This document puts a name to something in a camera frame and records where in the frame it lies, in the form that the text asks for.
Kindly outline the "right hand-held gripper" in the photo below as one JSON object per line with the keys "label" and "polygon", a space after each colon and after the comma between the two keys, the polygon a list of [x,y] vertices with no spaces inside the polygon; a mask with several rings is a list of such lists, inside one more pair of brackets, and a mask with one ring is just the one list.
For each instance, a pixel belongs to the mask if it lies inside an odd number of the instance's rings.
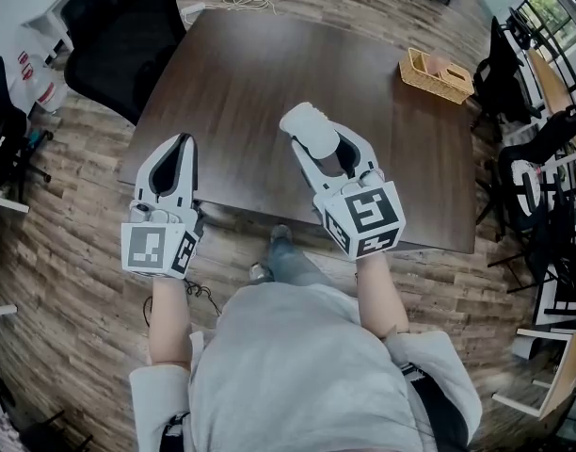
{"label": "right hand-held gripper", "polygon": [[[315,193],[313,205],[322,225],[351,260],[391,250],[406,227],[405,214],[394,182],[384,180],[376,154],[362,136],[338,122],[331,123],[339,138],[313,139],[308,145],[291,140],[292,149]],[[337,157],[339,174],[323,171],[318,162]],[[348,175],[361,175],[349,179]]]}

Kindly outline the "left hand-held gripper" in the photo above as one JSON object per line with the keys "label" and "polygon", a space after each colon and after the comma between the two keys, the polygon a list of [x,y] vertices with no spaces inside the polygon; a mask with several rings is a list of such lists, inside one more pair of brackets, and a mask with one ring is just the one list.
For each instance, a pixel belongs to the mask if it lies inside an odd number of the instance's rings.
{"label": "left hand-held gripper", "polygon": [[121,224],[122,269],[145,277],[184,279],[202,231],[199,213],[190,208],[198,189],[198,147],[186,133],[160,144],[143,162],[136,177],[136,195],[175,194],[181,216],[139,201],[130,205],[129,221]]}

